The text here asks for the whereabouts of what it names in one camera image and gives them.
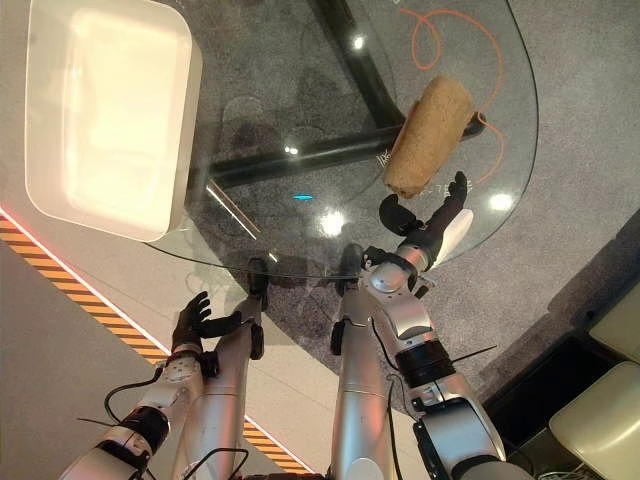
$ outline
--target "robot forearm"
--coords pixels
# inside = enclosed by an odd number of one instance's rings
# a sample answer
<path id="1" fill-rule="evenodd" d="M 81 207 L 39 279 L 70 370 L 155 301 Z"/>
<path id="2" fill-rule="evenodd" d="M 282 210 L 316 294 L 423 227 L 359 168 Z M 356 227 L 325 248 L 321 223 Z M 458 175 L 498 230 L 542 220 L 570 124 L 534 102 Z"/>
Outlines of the robot forearm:
<path id="1" fill-rule="evenodd" d="M 190 403 L 202 392 L 197 352 L 183 350 L 169 358 L 158 382 L 99 443 L 79 457 L 61 480 L 128 480 L 147 468 L 167 437 L 180 424 Z"/>

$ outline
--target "black cable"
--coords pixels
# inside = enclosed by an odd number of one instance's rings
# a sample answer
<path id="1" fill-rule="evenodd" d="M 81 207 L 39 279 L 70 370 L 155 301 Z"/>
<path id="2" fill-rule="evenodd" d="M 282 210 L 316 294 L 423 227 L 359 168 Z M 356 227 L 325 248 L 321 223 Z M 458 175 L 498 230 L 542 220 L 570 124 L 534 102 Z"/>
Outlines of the black cable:
<path id="1" fill-rule="evenodd" d="M 94 420 L 93 418 L 76 418 L 76 420 L 80 420 L 81 422 L 96 423 L 105 427 L 115 427 L 115 425 L 113 425 L 112 423 L 101 422 L 100 420 Z"/>
<path id="2" fill-rule="evenodd" d="M 189 472 L 182 478 L 182 480 L 188 480 L 194 473 L 196 473 L 196 470 L 198 470 L 198 468 L 200 468 L 202 464 L 209 459 L 211 455 L 215 455 L 218 452 L 244 453 L 244 458 L 240 461 L 240 464 L 235 468 L 235 470 L 231 472 L 231 475 L 229 475 L 228 480 L 232 480 L 233 477 L 235 477 L 236 473 L 238 473 L 242 468 L 242 465 L 244 465 L 244 462 L 246 462 L 247 458 L 249 458 L 249 450 L 246 450 L 244 448 L 224 448 L 224 447 L 214 448 L 209 453 L 207 453 L 204 457 L 202 457 L 202 460 L 196 463 L 195 466 L 191 470 L 189 470 Z"/>
<path id="3" fill-rule="evenodd" d="M 155 477 L 155 475 L 153 473 L 151 473 L 151 470 L 149 470 L 148 468 L 145 470 L 145 472 L 147 473 L 147 475 L 149 475 L 152 478 L 152 480 L 158 480 Z"/>
<path id="4" fill-rule="evenodd" d="M 184 255 L 178 255 L 177 253 L 172 253 L 169 252 L 167 250 L 163 250 L 160 247 L 156 247 L 155 245 L 152 245 L 150 243 L 147 242 L 143 242 L 147 247 L 152 248 L 158 252 L 161 252 L 165 255 L 169 255 L 171 257 L 174 258 L 178 258 L 180 260 L 186 260 L 187 262 L 193 262 L 193 263 L 197 263 L 200 265 L 207 265 L 209 267 L 218 267 L 218 268 L 224 268 L 225 270 L 229 270 L 230 272 L 241 272 L 241 273 L 247 273 L 247 272 L 251 272 L 251 270 L 247 269 L 247 268 L 240 268 L 240 267 L 233 267 L 231 265 L 222 265 L 220 263 L 213 263 L 213 262 L 207 262 L 204 260 L 198 260 L 196 258 L 189 258 L 189 257 L 185 257 Z M 282 278 L 300 278 L 300 279 L 310 279 L 310 280 L 358 280 L 358 275 L 298 275 L 298 274 L 294 274 L 294 273 L 276 273 L 276 272 L 269 272 L 268 276 L 270 277 L 282 277 Z"/>
<path id="5" fill-rule="evenodd" d="M 146 387 L 147 385 L 151 385 L 152 383 L 155 383 L 160 378 L 160 375 L 162 375 L 163 368 L 164 367 L 156 367 L 156 371 L 153 374 L 153 378 L 151 378 L 150 380 L 146 380 L 144 382 L 129 383 L 126 385 L 121 385 L 119 387 L 114 388 L 109 393 L 107 393 L 107 395 L 104 397 L 104 409 L 106 410 L 107 415 L 109 415 L 109 418 L 111 418 L 111 420 L 113 420 L 116 423 L 120 423 L 120 419 L 116 416 L 115 413 L 113 413 L 113 410 L 111 410 L 111 405 L 109 405 L 109 401 L 111 400 L 111 397 L 113 397 L 118 392 L 122 392 L 123 390 L 129 390 L 131 388 L 138 388 L 138 387 Z"/>
<path id="6" fill-rule="evenodd" d="M 396 450 L 396 434 L 393 428 L 393 416 L 391 414 L 391 393 L 393 392 L 393 382 L 389 386 L 389 395 L 387 396 L 387 415 L 389 415 L 389 434 L 391 436 L 391 453 L 393 453 L 393 464 L 396 469 L 396 477 L 402 480 L 400 472 L 400 463 L 398 462 L 398 452 Z"/>
<path id="7" fill-rule="evenodd" d="M 389 358 L 389 355 L 387 355 L 387 350 L 384 348 L 384 343 L 382 343 L 382 339 L 380 338 L 380 335 L 378 335 L 378 331 L 376 330 L 376 323 L 373 320 L 373 317 L 371 318 L 371 327 L 373 328 L 373 333 L 378 339 L 378 342 L 380 342 L 380 346 L 382 347 L 382 353 L 384 353 L 384 358 L 387 360 L 387 363 L 396 372 L 399 372 L 400 370 L 398 369 L 398 367 L 396 367 L 393 363 L 391 363 L 391 359 Z"/>
<path id="8" fill-rule="evenodd" d="M 460 362 L 462 360 L 466 360 L 467 358 L 471 358 L 471 357 L 473 357 L 475 355 L 478 355 L 480 353 L 488 352 L 489 350 L 493 350 L 494 348 L 498 348 L 498 346 L 497 345 L 493 345 L 491 347 L 481 348 L 480 350 L 476 350 L 473 353 L 469 353 L 468 355 L 463 355 L 462 357 L 458 357 L 458 358 L 456 358 L 454 360 L 451 360 L 451 363 L 456 363 L 456 362 Z"/>
<path id="9" fill-rule="evenodd" d="M 400 382 L 400 388 L 402 390 L 402 406 L 404 407 L 404 411 L 407 415 L 409 415 L 414 421 L 418 421 L 418 419 L 416 417 L 413 416 L 413 414 L 409 411 L 409 408 L 407 408 L 407 396 L 405 394 L 404 391 L 404 383 L 402 382 L 402 379 L 395 373 L 390 373 L 387 375 L 387 380 L 389 380 L 390 382 L 393 383 L 394 380 L 398 380 L 398 382 Z"/>

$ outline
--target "orange stripe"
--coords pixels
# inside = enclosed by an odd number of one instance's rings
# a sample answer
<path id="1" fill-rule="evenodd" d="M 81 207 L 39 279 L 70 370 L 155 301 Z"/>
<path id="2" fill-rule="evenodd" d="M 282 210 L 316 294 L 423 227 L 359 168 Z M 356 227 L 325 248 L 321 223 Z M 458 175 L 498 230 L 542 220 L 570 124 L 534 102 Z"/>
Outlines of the orange stripe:
<path id="1" fill-rule="evenodd" d="M 291 457 L 286 453 L 265 453 L 265 456 L 271 460 L 291 460 Z"/>
<path id="2" fill-rule="evenodd" d="M 118 317 L 101 317 L 100 315 L 93 315 L 93 318 L 95 318 L 95 320 L 99 323 L 106 323 L 109 326 L 112 327 L 118 327 L 118 328 L 122 328 L 122 327 L 131 327 L 131 325 L 129 324 L 129 322 L 127 322 L 126 320 Z"/>
<path id="3" fill-rule="evenodd" d="M 71 274 L 69 272 L 65 272 L 64 270 L 62 271 L 53 271 L 53 270 L 48 270 L 48 271 L 40 271 L 40 275 L 42 275 L 43 277 L 47 277 L 47 278 L 61 278 L 61 279 L 65 279 L 65 280 L 73 280 L 74 278 L 71 276 Z M 80 285 L 82 287 L 83 290 L 86 290 L 86 288 L 79 284 L 79 283 L 74 283 L 74 285 Z"/>
<path id="4" fill-rule="evenodd" d="M 167 355 L 160 350 L 158 347 L 135 347 L 134 350 L 138 352 L 140 355 L 162 355 L 166 357 Z"/>
<path id="5" fill-rule="evenodd" d="M 74 302 L 100 302 L 100 299 L 93 294 L 82 295 L 78 293 L 67 293 L 67 297 L 69 297 Z"/>
<path id="6" fill-rule="evenodd" d="M 264 433 L 258 430 L 245 430 L 244 436 L 251 437 L 251 438 L 267 438 L 267 436 Z"/>
<path id="7" fill-rule="evenodd" d="M 281 462 L 281 461 L 277 461 L 275 462 L 276 464 L 278 464 L 278 466 L 280 467 L 289 467 L 289 468 L 300 468 L 301 465 L 294 461 L 294 460 L 290 460 L 288 462 Z"/>
<path id="8" fill-rule="evenodd" d="M 260 450 L 262 453 L 267 453 L 267 452 L 278 453 L 278 452 L 282 452 L 283 451 L 280 447 L 277 447 L 275 445 L 272 445 L 272 446 L 254 445 L 254 447 L 256 447 L 258 450 Z"/>
<path id="9" fill-rule="evenodd" d="M 268 438 L 247 438 L 247 442 L 249 442 L 251 445 L 261 445 L 261 446 L 270 446 L 270 445 L 275 445 L 271 440 L 269 440 Z"/>
<path id="10" fill-rule="evenodd" d="M 29 253 L 44 253 L 40 247 L 37 247 L 35 245 L 30 246 L 30 245 L 9 245 L 11 247 L 11 250 L 13 250 L 16 253 L 19 254 L 29 254 Z"/>
<path id="11" fill-rule="evenodd" d="M 80 305 L 85 311 L 89 313 L 115 313 L 111 308 L 104 306 L 95 306 L 95 305 Z"/>
<path id="12" fill-rule="evenodd" d="M 118 334 L 132 334 L 132 333 L 139 333 L 135 328 L 133 327 L 108 327 L 108 330 L 113 333 L 114 335 L 118 335 Z"/>
<path id="13" fill-rule="evenodd" d="M 59 267 L 59 265 L 50 258 L 24 258 L 29 265 L 34 267 Z"/>
<path id="14" fill-rule="evenodd" d="M 29 237 L 27 237 L 24 233 L 9 233 L 9 232 L 0 232 L 0 239 L 4 240 L 7 243 L 11 242 L 29 242 Z"/>
<path id="15" fill-rule="evenodd" d="M 151 342 L 150 340 L 148 340 L 146 338 L 122 338 L 122 337 L 120 337 L 120 340 L 122 340 L 127 345 L 136 345 L 136 346 L 148 345 L 149 347 L 155 346 L 153 344 L 153 342 Z"/>

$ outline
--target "warning stripe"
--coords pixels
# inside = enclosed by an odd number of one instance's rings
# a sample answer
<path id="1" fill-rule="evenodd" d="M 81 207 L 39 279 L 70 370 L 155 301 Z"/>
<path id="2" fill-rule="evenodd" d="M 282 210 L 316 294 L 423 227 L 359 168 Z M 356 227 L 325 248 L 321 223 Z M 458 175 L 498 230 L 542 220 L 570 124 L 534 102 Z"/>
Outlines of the warning stripe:
<path id="1" fill-rule="evenodd" d="M 1 212 L 0 240 L 3 240 L 14 252 L 24 258 L 43 277 L 50 280 L 70 300 L 91 314 L 97 322 L 101 323 L 107 330 L 116 335 L 126 345 L 129 345 L 151 364 L 167 358 L 165 352 L 156 344 L 113 308 L 106 305 L 85 285 L 80 283 L 76 277 L 36 245 L 11 219 Z M 270 458 L 285 472 L 297 474 L 313 473 L 309 467 L 295 458 L 293 454 L 277 443 L 248 417 L 245 418 L 243 435 L 247 442 Z"/>

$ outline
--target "beige chair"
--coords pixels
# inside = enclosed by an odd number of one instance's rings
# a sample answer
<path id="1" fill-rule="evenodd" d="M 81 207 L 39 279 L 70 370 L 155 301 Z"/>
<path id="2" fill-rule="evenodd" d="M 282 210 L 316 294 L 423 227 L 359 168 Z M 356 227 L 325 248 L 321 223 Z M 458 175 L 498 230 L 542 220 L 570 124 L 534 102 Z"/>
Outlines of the beige chair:
<path id="1" fill-rule="evenodd" d="M 595 340 L 640 363 L 640 283 L 589 331 Z"/>
<path id="2" fill-rule="evenodd" d="M 606 480 L 640 479 L 640 365 L 613 367 L 556 413 L 549 427 Z"/>

